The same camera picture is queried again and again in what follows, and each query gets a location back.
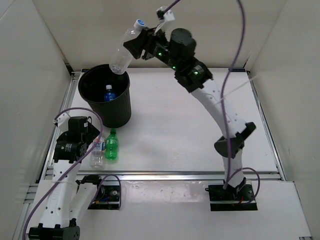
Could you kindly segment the clear unlabelled plastic bottle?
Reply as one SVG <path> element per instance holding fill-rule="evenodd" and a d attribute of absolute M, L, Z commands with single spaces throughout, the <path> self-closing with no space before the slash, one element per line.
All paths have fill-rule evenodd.
<path fill-rule="evenodd" d="M 145 27 L 145 22 L 137 19 L 132 27 L 129 27 L 119 41 L 110 63 L 110 70 L 117 75 L 122 75 L 133 60 L 132 54 L 124 47 L 124 43 L 135 39 Z"/>

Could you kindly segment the clear bottle orange blue label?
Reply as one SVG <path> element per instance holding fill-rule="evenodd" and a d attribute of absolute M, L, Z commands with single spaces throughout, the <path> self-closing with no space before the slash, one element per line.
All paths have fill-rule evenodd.
<path fill-rule="evenodd" d="M 92 169 L 102 170 L 105 167 L 105 163 L 104 163 L 105 142 L 103 139 L 98 140 L 98 138 L 96 138 L 93 141 L 93 144 L 96 144 L 96 146 L 91 152 L 89 165 Z"/>

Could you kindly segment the green plastic soda bottle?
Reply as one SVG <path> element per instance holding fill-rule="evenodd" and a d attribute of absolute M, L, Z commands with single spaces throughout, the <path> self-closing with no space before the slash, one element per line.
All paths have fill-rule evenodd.
<path fill-rule="evenodd" d="M 105 158 L 116 160 L 118 157 L 119 140 L 115 128 L 110 130 L 109 136 L 105 139 Z"/>

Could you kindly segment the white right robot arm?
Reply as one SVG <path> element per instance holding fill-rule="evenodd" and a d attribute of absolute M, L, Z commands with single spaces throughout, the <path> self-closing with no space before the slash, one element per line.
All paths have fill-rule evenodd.
<path fill-rule="evenodd" d="M 209 112 L 222 132 L 214 143 L 224 166 L 224 193 L 230 200 L 243 193 L 246 178 L 242 171 L 242 149 L 245 140 L 256 129 L 228 105 L 207 66 L 195 58 L 196 41 L 184 28 L 176 28 L 170 39 L 163 31 L 145 27 L 135 38 L 125 40 L 123 46 L 135 59 L 153 57 L 174 70 L 174 77 Z"/>

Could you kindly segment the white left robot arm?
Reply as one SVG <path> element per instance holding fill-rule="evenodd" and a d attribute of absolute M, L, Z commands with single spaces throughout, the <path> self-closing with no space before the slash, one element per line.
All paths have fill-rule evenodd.
<path fill-rule="evenodd" d="M 30 240 L 78 240 L 79 222 L 91 200 L 100 200 L 105 188 L 98 176 L 77 181 L 80 158 L 100 131 L 86 116 L 67 120 L 67 130 L 56 140 L 53 154 L 52 191 L 46 195 L 44 212 L 37 226 L 30 227 Z"/>

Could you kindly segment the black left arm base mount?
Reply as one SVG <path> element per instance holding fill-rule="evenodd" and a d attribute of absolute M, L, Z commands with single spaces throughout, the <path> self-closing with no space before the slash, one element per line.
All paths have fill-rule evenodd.
<path fill-rule="evenodd" d="M 122 205 L 122 186 L 120 181 L 107 181 L 93 200 L 88 210 L 120 210 Z"/>

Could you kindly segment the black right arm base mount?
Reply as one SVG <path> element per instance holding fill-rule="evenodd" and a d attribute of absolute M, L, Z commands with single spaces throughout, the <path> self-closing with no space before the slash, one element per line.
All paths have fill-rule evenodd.
<path fill-rule="evenodd" d="M 246 184 L 240 192 L 233 196 L 222 185 L 209 185 L 205 188 L 209 194 L 210 210 L 212 212 L 257 211 L 252 184 Z"/>

